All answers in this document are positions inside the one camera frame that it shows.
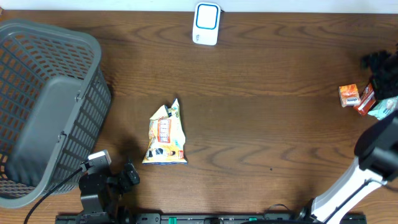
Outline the red candy bar wrapper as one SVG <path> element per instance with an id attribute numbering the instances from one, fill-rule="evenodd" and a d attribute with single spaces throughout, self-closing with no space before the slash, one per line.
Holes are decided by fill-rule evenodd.
<path id="1" fill-rule="evenodd" d="M 374 97 L 373 86 L 369 83 L 360 96 L 360 103 L 354 106 L 354 109 L 360 115 L 365 116 L 375 103 L 376 99 Z"/>

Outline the green white packet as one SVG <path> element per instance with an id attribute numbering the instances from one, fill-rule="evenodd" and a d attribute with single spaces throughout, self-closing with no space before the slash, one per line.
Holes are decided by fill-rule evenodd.
<path id="1" fill-rule="evenodd" d="M 372 110 L 368 112 L 368 115 L 373 116 L 378 120 L 382 120 L 395 110 L 397 110 L 396 96 L 381 100 Z"/>

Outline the orange small box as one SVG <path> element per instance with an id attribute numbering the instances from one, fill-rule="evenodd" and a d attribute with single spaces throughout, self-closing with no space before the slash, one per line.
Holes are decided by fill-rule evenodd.
<path id="1" fill-rule="evenodd" d="M 342 107 L 357 106 L 361 102 L 356 84 L 339 86 L 338 93 Z"/>

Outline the yellow snack bag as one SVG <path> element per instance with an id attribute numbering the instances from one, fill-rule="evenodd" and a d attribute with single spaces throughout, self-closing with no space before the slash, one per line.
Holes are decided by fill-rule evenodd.
<path id="1" fill-rule="evenodd" d="M 186 164 L 180 105 L 174 99 L 171 107 L 161 106 L 149 123 L 149 145 L 142 160 L 143 164 L 171 165 Z"/>

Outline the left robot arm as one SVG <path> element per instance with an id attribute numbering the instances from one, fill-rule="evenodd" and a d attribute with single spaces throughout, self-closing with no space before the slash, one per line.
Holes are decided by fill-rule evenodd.
<path id="1" fill-rule="evenodd" d="M 76 223 L 84 224 L 131 224 L 136 219 L 130 209 L 119 204 L 120 198 L 140 182 L 139 174 L 129 161 L 124 169 L 113 174 L 109 164 L 82 165 L 86 174 L 79 179 L 80 200 L 83 211 L 77 215 Z"/>

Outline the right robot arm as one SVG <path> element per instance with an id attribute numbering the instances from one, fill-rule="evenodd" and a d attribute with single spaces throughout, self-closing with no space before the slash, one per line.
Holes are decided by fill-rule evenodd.
<path id="1" fill-rule="evenodd" d="M 397 96 L 397 54 L 382 50 L 365 55 L 361 65 L 371 70 L 368 92 L 359 110 L 371 102 Z M 365 196 L 397 178 L 397 111 L 391 111 L 367 129 L 354 148 L 349 169 L 323 194 L 313 199 L 298 215 L 307 223 L 340 223 Z"/>

